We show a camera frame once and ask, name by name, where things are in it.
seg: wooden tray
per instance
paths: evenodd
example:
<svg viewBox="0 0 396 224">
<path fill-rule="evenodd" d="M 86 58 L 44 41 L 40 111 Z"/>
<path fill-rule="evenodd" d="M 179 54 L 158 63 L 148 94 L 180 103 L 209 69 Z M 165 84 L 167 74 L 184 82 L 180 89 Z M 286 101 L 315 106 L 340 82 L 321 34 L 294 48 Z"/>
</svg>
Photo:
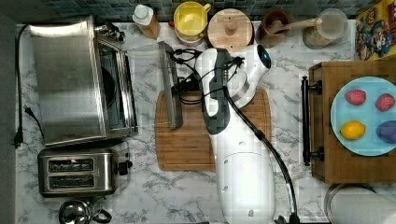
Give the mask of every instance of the wooden tray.
<svg viewBox="0 0 396 224">
<path fill-rule="evenodd" d="M 394 183 L 396 150 L 377 157 L 355 154 L 335 136 L 331 124 L 332 101 L 349 81 L 381 77 L 396 83 L 394 60 L 323 62 L 309 69 L 309 85 L 321 80 L 322 95 L 310 92 L 311 151 L 324 148 L 324 161 L 311 158 L 312 176 L 329 184 Z"/>
<path fill-rule="evenodd" d="M 198 99 L 200 92 L 189 92 L 185 99 Z M 155 144 L 162 170 L 215 170 L 215 159 L 206 130 L 202 106 L 182 105 L 183 125 L 170 129 L 164 92 L 158 95 L 155 117 Z M 242 112 L 271 141 L 271 112 L 265 90 L 257 90 L 253 101 Z"/>
</svg>

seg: container lid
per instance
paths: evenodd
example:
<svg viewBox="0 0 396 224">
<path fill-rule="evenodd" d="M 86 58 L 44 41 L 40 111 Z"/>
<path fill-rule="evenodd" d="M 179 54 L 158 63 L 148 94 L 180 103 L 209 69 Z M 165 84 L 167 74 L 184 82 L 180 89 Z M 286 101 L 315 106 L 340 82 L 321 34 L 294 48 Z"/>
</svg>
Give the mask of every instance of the container lid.
<svg viewBox="0 0 396 224">
<path fill-rule="evenodd" d="M 207 36 L 215 48 L 234 52 L 249 44 L 253 28 L 250 19 L 242 11 L 227 8 L 216 13 L 210 20 Z"/>
<path fill-rule="evenodd" d="M 151 7 L 137 5 L 137 7 L 134 9 L 134 15 L 132 16 L 132 19 L 134 19 L 134 22 L 141 25 L 149 25 L 153 15 L 154 11 Z"/>
</svg>

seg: plate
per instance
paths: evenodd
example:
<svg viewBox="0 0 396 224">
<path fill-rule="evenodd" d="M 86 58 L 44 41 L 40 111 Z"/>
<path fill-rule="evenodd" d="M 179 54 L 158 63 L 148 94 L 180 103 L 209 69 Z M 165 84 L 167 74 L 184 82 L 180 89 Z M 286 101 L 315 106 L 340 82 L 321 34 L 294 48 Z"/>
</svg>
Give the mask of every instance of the plate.
<svg viewBox="0 0 396 224">
<path fill-rule="evenodd" d="M 352 105 L 347 101 L 348 91 L 366 92 L 366 101 L 362 105 Z M 396 96 L 396 87 L 379 77 L 360 77 L 348 82 L 335 96 L 332 102 L 332 130 L 338 140 L 350 151 L 362 156 L 379 156 L 392 151 L 396 144 L 382 141 L 376 134 L 376 128 L 388 120 L 396 120 L 396 105 L 382 112 L 375 107 L 376 100 L 384 93 Z M 341 135 L 341 127 L 350 120 L 358 120 L 366 126 L 365 134 L 356 140 L 348 140 Z"/>
</svg>

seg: wooden lid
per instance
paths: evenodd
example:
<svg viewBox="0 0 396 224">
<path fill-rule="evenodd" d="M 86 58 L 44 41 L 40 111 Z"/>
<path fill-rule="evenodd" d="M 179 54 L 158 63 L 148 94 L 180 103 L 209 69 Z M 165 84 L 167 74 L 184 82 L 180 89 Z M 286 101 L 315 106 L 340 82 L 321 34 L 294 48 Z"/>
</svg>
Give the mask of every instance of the wooden lid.
<svg viewBox="0 0 396 224">
<path fill-rule="evenodd" d="M 246 47 L 252 35 L 250 19 L 233 8 L 216 13 L 207 27 L 207 36 L 213 47 L 227 49 L 229 52 Z"/>
</svg>

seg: bamboo cutting board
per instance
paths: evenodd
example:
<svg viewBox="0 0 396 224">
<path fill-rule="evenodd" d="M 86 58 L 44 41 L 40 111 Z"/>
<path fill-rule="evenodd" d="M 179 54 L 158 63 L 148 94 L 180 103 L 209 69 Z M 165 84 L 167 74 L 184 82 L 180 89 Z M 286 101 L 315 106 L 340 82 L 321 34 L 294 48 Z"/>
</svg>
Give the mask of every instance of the bamboo cutting board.
<svg viewBox="0 0 396 224">
<path fill-rule="evenodd" d="M 200 92 L 183 95 L 198 99 Z M 253 101 L 242 112 L 261 129 L 271 141 L 271 112 L 265 90 L 257 90 Z M 183 125 L 170 129 L 165 94 L 158 95 L 155 116 L 157 160 L 162 170 L 215 170 L 215 159 L 206 130 L 201 104 L 182 105 Z"/>
</svg>

